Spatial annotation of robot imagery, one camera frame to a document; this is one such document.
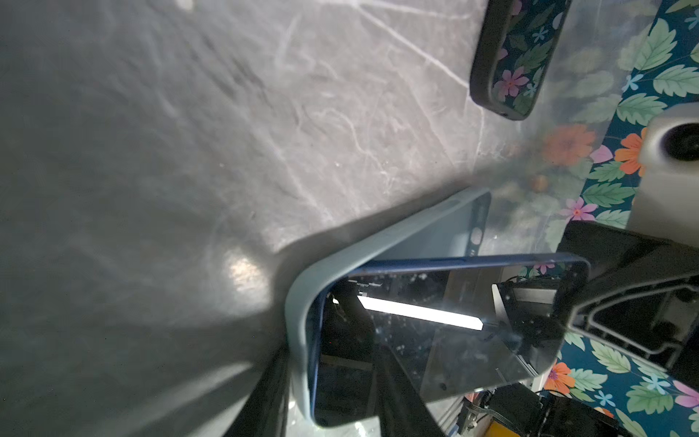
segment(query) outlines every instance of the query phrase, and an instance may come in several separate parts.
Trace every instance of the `cable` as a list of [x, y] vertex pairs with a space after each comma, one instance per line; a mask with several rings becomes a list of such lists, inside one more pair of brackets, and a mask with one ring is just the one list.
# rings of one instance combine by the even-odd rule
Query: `cable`
[[539, 394], [539, 393], [543, 393], [543, 392], [558, 393], [561, 396], [565, 396], [565, 393], [561, 393], [558, 390], [548, 390], [548, 389], [539, 390], [538, 392], [534, 392], [534, 394]]
[[523, 435], [524, 435], [524, 432], [522, 432], [522, 431], [519, 429], [518, 426], [516, 426], [515, 424], [513, 424], [508, 418], [506, 418], [505, 416], [501, 415], [501, 414], [498, 413], [497, 411], [495, 411], [495, 410], [489, 410], [488, 408], [477, 407], [477, 406], [473, 405], [473, 403], [472, 403], [471, 401], [469, 401], [468, 399], [464, 399], [464, 402], [468, 402], [468, 404], [466, 404], [466, 408], [468, 408], [470, 412], [472, 412], [472, 413], [473, 413], [473, 412], [476, 412], [477, 414], [491, 415], [491, 416], [493, 416], [495, 419], [497, 419], [498, 422], [500, 422], [500, 423], [502, 423], [503, 425], [505, 425], [505, 426], [506, 426], [507, 428], [509, 428], [511, 431], [515, 432], [516, 434], [519, 434], [520, 436], [523, 436]]

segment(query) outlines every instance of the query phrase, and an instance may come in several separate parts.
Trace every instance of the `floral phone case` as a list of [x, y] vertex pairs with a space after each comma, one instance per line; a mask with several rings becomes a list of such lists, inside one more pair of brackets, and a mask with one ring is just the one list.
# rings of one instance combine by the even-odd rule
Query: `floral phone case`
[[536, 102], [570, 0], [491, 0], [471, 71], [473, 101], [511, 120]]

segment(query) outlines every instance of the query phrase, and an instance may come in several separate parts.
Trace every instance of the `floral fabric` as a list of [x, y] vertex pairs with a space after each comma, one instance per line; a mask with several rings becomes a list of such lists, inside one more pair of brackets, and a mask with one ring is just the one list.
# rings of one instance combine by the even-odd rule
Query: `floral fabric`
[[498, 53], [494, 99], [529, 114], [541, 77], [553, 54], [567, 1], [515, 0], [512, 21]]
[[699, 393], [680, 381], [578, 334], [565, 335], [545, 389], [616, 418], [639, 437], [699, 433]]
[[[588, 155], [586, 125], [561, 127], [550, 136], [548, 156], [556, 165], [592, 161], [582, 194], [568, 201], [555, 227], [594, 220], [625, 227], [645, 168], [638, 154], [652, 117], [678, 103], [699, 99], [699, 0], [663, 0], [640, 48], [603, 144]], [[522, 272], [544, 274], [540, 266]], [[699, 433], [699, 392], [657, 368], [568, 333], [547, 389], [572, 396], [615, 417], [640, 437], [687, 437]]]

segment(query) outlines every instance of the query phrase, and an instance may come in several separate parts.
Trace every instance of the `phone screen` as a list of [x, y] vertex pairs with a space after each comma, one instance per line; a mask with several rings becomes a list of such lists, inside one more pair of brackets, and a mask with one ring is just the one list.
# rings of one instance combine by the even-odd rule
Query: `phone screen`
[[392, 349], [425, 402], [534, 378], [563, 340], [550, 317], [556, 293], [575, 281], [571, 271], [586, 270], [584, 262], [440, 268], [449, 263], [442, 260], [422, 262], [422, 270], [412, 263], [376, 262], [340, 280], [352, 284], [369, 312], [373, 342], [354, 334], [332, 287], [319, 296], [309, 387], [321, 426], [375, 415], [377, 342]]

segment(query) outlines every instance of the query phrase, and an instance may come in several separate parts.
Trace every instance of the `round hole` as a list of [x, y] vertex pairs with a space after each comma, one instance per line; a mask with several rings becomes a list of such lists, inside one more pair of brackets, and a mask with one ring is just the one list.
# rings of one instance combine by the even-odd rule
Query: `round hole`
[[699, 161], [699, 123], [673, 127], [663, 138], [665, 152], [684, 162]]

